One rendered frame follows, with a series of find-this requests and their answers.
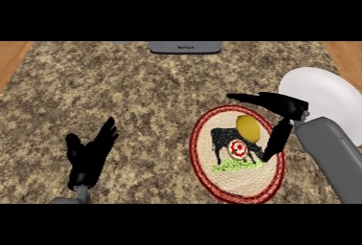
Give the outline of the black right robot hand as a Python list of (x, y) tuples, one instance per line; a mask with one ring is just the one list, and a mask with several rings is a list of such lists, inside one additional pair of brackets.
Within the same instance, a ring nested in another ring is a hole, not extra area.
[(268, 162), (284, 150), (293, 129), (293, 122), (302, 122), (311, 114), (309, 103), (287, 95), (271, 92), (261, 92), (258, 96), (249, 94), (228, 94), (227, 97), (240, 102), (259, 105), (283, 116), (283, 119), (274, 128), (264, 153), (262, 160)]

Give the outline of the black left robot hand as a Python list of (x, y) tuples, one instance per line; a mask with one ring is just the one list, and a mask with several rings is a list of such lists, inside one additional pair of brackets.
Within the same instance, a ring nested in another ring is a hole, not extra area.
[(80, 185), (91, 189), (95, 187), (119, 137), (116, 130), (116, 119), (109, 118), (95, 140), (86, 145), (75, 133), (66, 136), (67, 157), (73, 166), (69, 181), (70, 190), (75, 190)]

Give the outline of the red and white cupcake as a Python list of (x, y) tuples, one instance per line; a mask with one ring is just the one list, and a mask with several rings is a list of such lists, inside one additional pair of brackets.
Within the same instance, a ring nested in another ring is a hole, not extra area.
[(247, 156), (247, 144), (241, 140), (234, 140), (230, 143), (228, 152), (236, 160), (243, 160)]

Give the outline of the round red-rimmed woven placemat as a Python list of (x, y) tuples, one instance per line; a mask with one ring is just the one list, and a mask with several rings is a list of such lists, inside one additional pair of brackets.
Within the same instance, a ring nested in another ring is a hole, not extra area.
[(261, 204), (275, 196), (286, 155), (262, 160), (274, 126), (247, 107), (222, 105), (196, 123), (190, 158), (199, 180), (224, 203)]

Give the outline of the grey appliance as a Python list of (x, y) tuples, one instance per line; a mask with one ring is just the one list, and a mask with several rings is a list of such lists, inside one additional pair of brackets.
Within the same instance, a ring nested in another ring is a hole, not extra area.
[(150, 51), (156, 54), (218, 54), (221, 41), (151, 41)]

